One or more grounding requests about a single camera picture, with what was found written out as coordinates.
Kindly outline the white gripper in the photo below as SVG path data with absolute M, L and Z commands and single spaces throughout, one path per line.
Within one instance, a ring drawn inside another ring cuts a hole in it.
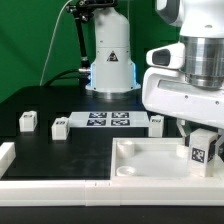
M 215 153 L 224 152 L 224 85 L 218 90 L 199 88 L 188 84 L 181 72 L 151 67 L 144 74 L 142 103 L 148 111 L 179 118 L 176 125 L 186 146 L 188 121 L 220 128 Z

